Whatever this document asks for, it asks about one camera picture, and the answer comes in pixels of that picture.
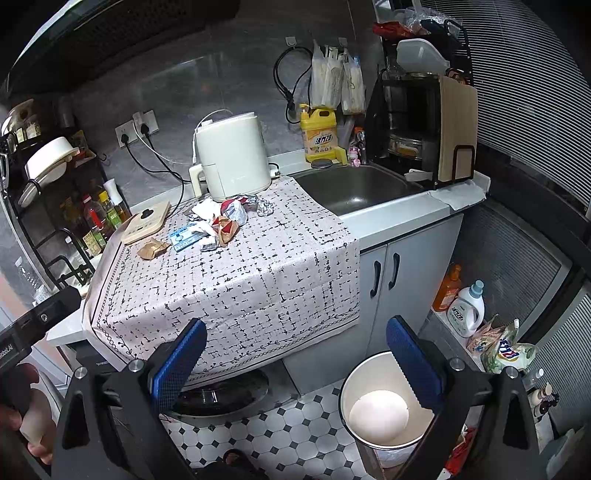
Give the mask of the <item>person's left hand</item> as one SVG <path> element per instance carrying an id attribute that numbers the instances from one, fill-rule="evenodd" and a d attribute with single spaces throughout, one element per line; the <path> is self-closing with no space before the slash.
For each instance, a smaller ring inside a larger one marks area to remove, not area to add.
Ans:
<path id="1" fill-rule="evenodd" d="M 17 388 L 26 387 L 30 390 L 31 384 L 39 382 L 39 372 L 29 363 L 21 363 L 15 366 L 12 373 L 16 375 L 16 380 L 12 386 Z M 1 426 L 6 427 L 12 431 L 19 431 L 23 422 L 23 416 L 18 409 L 11 407 L 13 402 L 9 404 L 1 403 Z M 27 445 L 28 451 L 33 457 L 38 458 L 45 465 L 50 465 L 53 460 L 53 442 L 55 436 L 56 426 L 54 424 L 48 425 L 42 433 L 42 439 L 37 443 L 29 442 Z"/>

